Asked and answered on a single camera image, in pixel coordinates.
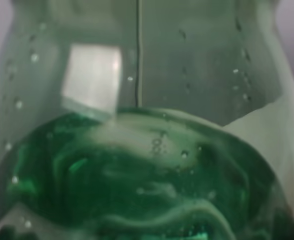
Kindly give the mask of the green transparent water bottle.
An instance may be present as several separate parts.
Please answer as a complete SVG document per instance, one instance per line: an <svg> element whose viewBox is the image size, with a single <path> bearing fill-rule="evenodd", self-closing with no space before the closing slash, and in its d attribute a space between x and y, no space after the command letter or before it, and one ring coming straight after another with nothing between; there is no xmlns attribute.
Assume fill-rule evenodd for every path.
<svg viewBox="0 0 294 240"><path fill-rule="evenodd" d="M0 240L294 240L278 0L10 0Z"/></svg>

